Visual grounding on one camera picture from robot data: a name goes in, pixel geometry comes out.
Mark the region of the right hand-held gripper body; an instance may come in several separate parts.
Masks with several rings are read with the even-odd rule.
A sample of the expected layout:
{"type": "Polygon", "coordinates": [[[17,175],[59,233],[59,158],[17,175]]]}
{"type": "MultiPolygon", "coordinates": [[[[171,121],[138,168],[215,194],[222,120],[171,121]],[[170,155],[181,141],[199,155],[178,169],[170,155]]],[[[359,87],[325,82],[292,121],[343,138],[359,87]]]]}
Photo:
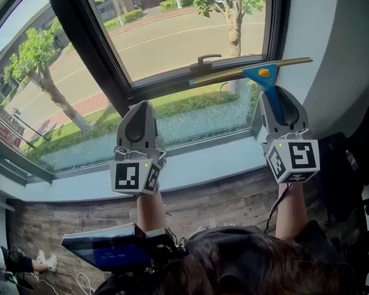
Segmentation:
{"type": "Polygon", "coordinates": [[[319,144],[308,128],[271,133],[261,145],[278,184],[304,183],[320,170],[319,144]]]}

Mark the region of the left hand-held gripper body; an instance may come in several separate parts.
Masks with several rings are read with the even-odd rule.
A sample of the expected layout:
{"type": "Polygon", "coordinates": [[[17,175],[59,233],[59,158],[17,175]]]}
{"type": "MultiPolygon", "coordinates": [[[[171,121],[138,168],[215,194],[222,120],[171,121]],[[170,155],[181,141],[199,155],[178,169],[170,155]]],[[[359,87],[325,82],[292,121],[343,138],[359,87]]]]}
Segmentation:
{"type": "Polygon", "coordinates": [[[165,165],[166,152],[154,148],[115,147],[109,163],[112,191],[127,194],[153,194],[165,165]]]}

